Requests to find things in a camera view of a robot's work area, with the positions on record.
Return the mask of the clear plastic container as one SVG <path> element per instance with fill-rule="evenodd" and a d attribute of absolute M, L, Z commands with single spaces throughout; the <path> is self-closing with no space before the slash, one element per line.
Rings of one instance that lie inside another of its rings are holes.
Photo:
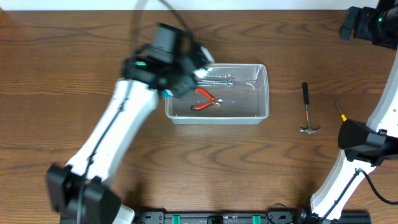
<path fill-rule="evenodd" d="M 233 74 L 236 83 L 227 86 L 198 86 L 223 103 L 200 111 L 190 109 L 201 100 L 191 91 L 181 98 L 167 98 L 165 114 L 175 124 L 259 124 L 269 116 L 269 82 L 263 64 L 209 64 L 198 77 Z"/>

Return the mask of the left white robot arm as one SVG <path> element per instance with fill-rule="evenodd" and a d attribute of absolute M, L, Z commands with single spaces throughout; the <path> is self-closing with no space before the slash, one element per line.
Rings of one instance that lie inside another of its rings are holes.
<path fill-rule="evenodd" d="M 147 44 L 126 59 L 122 77 L 104 114 L 80 150 L 64 167 L 46 173 L 52 210 L 73 223 L 132 223 L 136 213 L 111 190 L 120 163 L 160 94 L 180 98 L 197 86 L 196 77 L 214 58 L 192 41 Z"/>

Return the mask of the red handled pliers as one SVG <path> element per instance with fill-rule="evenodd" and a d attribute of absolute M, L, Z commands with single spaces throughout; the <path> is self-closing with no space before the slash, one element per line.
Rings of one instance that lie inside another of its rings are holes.
<path fill-rule="evenodd" d="M 209 93 L 207 90 L 204 88 L 196 88 L 195 93 L 198 93 L 201 95 L 201 100 L 190 107 L 191 110 L 193 111 L 200 111 L 203 110 L 209 106 L 219 106 L 223 103 L 223 100 L 221 98 L 217 98 L 213 96 L 211 93 Z"/>

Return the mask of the blue white product box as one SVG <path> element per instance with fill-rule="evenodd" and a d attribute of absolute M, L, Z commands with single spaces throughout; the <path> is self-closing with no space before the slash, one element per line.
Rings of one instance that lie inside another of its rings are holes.
<path fill-rule="evenodd" d="M 174 95 L 170 90 L 162 90 L 162 97 L 163 98 L 173 98 Z"/>

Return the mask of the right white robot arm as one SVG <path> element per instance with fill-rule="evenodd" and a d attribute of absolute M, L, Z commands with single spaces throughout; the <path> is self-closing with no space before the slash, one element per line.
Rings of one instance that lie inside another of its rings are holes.
<path fill-rule="evenodd" d="M 375 8 L 350 7 L 339 30 L 341 39 L 368 40 L 397 50 L 397 1 L 379 1 Z M 385 160 L 397 159 L 397 64 L 393 64 L 382 96 L 366 123 L 342 118 L 340 152 L 308 207 L 293 214 L 293 223 L 370 223 L 367 212 L 344 212 L 362 180 Z"/>

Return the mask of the small claw hammer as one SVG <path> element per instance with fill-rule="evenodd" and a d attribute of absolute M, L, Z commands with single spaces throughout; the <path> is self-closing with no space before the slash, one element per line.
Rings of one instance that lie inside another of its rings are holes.
<path fill-rule="evenodd" d="M 318 128 L 313 128 L 310 122 L 310 112 L 309 112 L 309 94 L 308 94 L 308 83 L 302 83 L 302 91 L 303 91 L 303 101 L 305 105 L 305 112 L 306 112 L 306 121 L 307 127 L 301 127 L 300 133 L 302 134 L 315 134 L 318 131 Z"/>

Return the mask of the black yellow screwdriver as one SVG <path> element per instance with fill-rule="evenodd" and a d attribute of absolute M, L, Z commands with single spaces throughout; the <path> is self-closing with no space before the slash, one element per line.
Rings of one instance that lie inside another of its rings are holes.
<path fill-rule="evenodd" d="M 337 110 L 339 111 L 342 121 L 345 122 L 347 120 L 347 117 L 345 116 L 345 114 L 343 113 L 341 108 L 338 106 L 337 102 L 335 102 L 335 106 L 336 106 Z"/>

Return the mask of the silver wrench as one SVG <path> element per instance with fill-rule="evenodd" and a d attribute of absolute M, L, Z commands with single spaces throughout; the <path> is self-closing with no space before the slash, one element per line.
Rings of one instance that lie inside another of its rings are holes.
<path fill-rule="evenodd" d="M 227 86 L 236 83 L 235 75 L 228 74 L 223 76 L 204 77 L 197 80 L 198 86 Z"/>

